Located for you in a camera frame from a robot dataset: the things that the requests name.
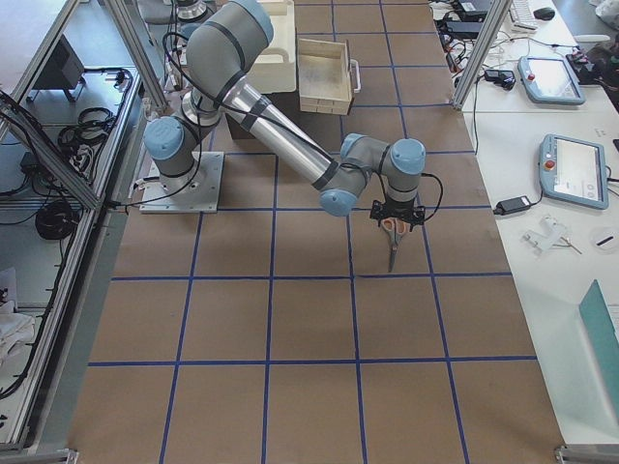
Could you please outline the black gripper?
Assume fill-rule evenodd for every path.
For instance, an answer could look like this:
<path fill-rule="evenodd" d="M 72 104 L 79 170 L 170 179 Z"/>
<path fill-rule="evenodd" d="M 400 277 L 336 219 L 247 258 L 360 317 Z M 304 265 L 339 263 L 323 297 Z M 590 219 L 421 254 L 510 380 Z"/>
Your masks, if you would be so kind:
<path fill-rule="evenodd" d="M 374 200 L 369 217 L 381 224 L 387 218 L 396 218 L 407 223 L 411 228 L 423 225 L 426 221 L 426 208 L 415 206 L 414 201 L 397 202 L 387 199 L 385 202 Z"/>

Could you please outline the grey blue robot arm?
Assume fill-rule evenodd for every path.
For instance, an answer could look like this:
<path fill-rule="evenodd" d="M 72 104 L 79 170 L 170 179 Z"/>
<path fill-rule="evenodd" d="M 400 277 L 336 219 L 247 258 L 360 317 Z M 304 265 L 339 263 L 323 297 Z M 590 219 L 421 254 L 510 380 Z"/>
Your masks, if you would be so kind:
<path fill-rule="evenodd" d="M 215 1 L 176 0 L 172 1 L 172 21 L 174 23 L 199 23 L 217 11 Z"/>
<path fill-rule="evenodd" d="M 373 202 L 371 218 L 422 224 L 426 209 L 416 205 L 415 198 L 425 169 L 424 145 L 410 138 L 387 143 L 350 133 L 340 158 L 332 159 L 248 83 L 248 71 L 273 37 L 270 17 L 256 1 L 227 2 L 189 36 L 192 88 L 179 110 L 154 120 L 144 132 L 145 147 L 161 178 L 186 185 L 198 166 L 193 150 L 227 113 L 310 182 L 327 213 L 347 216 L 371 176 L 377 175 L 387 186 L 383 200 Z"/>

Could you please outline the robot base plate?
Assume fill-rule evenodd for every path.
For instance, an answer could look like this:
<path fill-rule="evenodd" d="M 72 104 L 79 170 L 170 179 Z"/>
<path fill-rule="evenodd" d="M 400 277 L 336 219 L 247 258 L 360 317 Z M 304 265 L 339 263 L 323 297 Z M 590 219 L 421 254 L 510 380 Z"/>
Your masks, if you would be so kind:
<path fill-rule="evenodd" d="M 198 166 L 179 178 L 162 176 L 152 161 L 139 210 L 144 214 L 214 214 L 218 210 L 223 152 L 192 153 Z"/>

